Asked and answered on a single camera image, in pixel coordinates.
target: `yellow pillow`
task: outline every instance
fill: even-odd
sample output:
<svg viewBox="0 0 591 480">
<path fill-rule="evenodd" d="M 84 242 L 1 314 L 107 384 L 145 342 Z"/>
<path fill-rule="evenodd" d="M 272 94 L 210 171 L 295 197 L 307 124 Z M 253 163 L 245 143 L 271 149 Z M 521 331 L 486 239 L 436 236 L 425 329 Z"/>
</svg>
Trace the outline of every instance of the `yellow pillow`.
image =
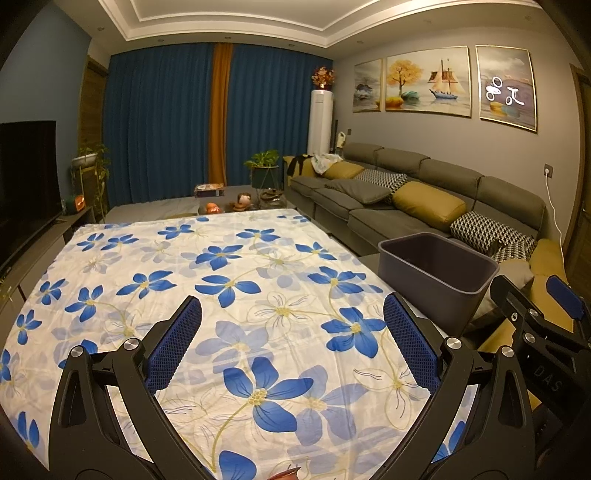
<svg viewBox="0 0 591 480">
<path fill-rule="evenodd" d="M 323 177 L 329 180 L 352 179 L 365 169 L 361 165 L 345 160 L 338 161 L 324 172 Z"/>
<path fill-rule="evenodd" d="M 417 181 L 400 187 L 392 199 L 398 210 L 442 232 L 448 232 L 452 222 L 466 213 L 462 199 Z"/>
</svg>

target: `box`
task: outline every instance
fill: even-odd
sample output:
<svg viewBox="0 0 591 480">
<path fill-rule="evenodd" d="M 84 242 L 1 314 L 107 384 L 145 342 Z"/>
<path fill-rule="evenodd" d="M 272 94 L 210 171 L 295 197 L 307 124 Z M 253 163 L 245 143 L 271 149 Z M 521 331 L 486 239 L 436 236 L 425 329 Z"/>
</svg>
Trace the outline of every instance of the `box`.
<svg viewBox="0 0 591 480">
<path fill-rule="evenodd" d="M 461 336 L 499 265 L 435 233 L 378 244 L 378 275 L 448 335 Z"/>
<path fill-rule="evenodd" d="M 202 183 L 195 187 L 194 194 L 199 198 L 223 197 L 225 188 L 223 183 Z"/>
</svg>

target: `floral bedsheet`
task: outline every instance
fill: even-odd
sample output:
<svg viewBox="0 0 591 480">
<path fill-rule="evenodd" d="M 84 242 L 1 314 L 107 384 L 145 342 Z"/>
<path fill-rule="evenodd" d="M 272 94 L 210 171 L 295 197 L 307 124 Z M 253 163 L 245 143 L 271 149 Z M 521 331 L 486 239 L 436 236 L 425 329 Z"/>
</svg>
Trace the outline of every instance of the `floral bedsheet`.
<svg viewBox="0 0 591 480">
<path fill-rule="evenodd" d="M 203 321 L 157 399 L 223 480 L 367 479 L 428 399 L 388 329 L 389 288 L 295 210 L 87 225 L 27 300 L 0 356 L 0 403 L 46 466 L 69 350 L 118 348 L 168 319 L 187 295 Z M 125 436 L 149 458 L 118 389 Z M 465 395 L 438 456 L 453 450 Z"/>
</svg>

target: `white power cable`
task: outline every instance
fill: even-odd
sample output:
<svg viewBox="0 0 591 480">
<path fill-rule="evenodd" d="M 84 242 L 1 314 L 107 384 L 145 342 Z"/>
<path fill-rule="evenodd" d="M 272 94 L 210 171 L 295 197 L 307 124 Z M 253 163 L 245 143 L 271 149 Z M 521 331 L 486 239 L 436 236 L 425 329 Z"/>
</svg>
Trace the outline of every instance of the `white power cable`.
<svg viewBox="0 0 591 480">
<path fill-rule="evenodd" d="M 550 201 L 550 206 L 552 207 L 552 213 L 554 217 L 554 224 L 556 225 L 556 229 L 560 234 L 560 253 L 562 255 L 562 264 L 564 265 L 564 251 L 562 250 L 562 230 L 558 228 L 558 224 L 556 223 L 556 208 L 554 208 L 554 204 L 552 203 L 552 198 L 550 197 L 550 187 L 548 187 L 548 169 L 544 170 L 544 177 L 546 177 L 546 191 L 548 192 L 548 200 Z"/>
</svg>

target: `blue mesh pad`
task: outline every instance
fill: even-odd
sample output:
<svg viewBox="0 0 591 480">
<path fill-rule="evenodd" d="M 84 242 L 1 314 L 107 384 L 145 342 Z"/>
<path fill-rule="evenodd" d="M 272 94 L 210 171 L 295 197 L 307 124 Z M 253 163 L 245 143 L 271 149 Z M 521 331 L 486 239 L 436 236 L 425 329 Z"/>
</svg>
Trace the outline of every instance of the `blue mesh pad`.
<svg viewBox="0 0 591 480">
<path fill-rule="evenodd" d="M 197 299 L 191 300 L 148 358 L 145 386 L 152 395 L 168 387 L 201 326 L 201 315 L 201 303 Z"/>
<path fill-rule="evenodd" d="M 546 291 L 572 319 L 583 318 L 583 303 L 569 286 L 556 275 L 546 281 Z"/>
<path fill-rule="evenodd" d="M 384 300 L 384 321 L 417 384 L 433 395 L 440 382 L 437 375 L 437 355 L 392 294 Z"/>
</svg>

